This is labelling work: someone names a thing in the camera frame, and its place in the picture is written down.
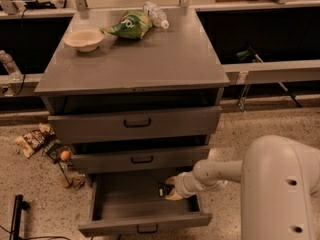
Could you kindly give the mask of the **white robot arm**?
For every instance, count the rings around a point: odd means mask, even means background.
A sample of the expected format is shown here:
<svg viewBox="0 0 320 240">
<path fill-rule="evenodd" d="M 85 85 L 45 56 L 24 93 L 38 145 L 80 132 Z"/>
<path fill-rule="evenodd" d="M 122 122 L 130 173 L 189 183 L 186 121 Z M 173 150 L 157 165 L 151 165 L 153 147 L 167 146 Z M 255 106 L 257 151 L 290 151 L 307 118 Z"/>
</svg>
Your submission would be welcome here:
<svg viewBox="0 0 320 240">
<path fill-rule="evenodd" d="M 168 200 L 187 199 L 226 183 L 241 186 L 241 240 L 316 240 L 311 198 L 320 193 L 320 150 L 267 135 L 239 161 L 198 161 L 166 180 Z"/>
</svg>

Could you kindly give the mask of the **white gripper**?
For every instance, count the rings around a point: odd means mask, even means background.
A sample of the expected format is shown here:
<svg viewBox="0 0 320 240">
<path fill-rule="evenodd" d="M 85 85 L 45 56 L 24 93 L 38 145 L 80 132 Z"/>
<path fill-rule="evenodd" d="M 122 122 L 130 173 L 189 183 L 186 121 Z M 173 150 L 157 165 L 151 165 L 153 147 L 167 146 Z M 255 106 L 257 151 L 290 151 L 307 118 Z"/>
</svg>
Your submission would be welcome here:
<svg viewBox="0 0 320 240">
<path fill-rule="evenodd" d="M 179 201 L 183 198 L 189 198 L 200 191 L 200 183 L 192 172 L 183 172 L 177 176 L 169 177 L 165 183 L 175 185 L 175 190 L 172 190 L 165 196 L 165 199 L 169 201 Z"/>
</svg>

